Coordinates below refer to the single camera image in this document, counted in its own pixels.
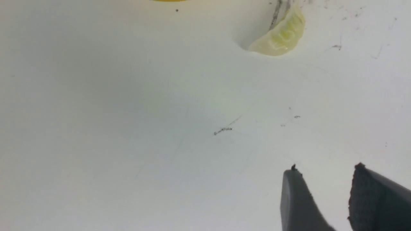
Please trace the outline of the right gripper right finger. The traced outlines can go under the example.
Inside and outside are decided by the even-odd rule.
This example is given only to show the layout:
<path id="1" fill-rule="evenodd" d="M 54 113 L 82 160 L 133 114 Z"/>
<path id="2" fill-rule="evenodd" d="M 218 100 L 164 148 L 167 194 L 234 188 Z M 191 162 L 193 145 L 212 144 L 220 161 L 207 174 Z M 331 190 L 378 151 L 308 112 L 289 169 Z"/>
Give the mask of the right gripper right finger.
<path id="1" fill-rule="evenodd" d="M 359 163 L 351 184 L 348 220 L 354 231 L 409 231 L 411 191 Z"/>

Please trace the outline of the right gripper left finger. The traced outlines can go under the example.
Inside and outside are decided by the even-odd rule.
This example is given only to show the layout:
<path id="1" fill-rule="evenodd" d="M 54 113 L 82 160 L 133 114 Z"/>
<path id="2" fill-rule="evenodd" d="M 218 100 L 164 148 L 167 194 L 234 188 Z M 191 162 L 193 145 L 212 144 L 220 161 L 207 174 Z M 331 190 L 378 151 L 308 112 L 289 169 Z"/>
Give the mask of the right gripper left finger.
<path id="1" fill-rule="evenodd" d="M 280 202 L 283 231 L 334 231 L 321 214 L 296 165 L 283 173 Z"/>

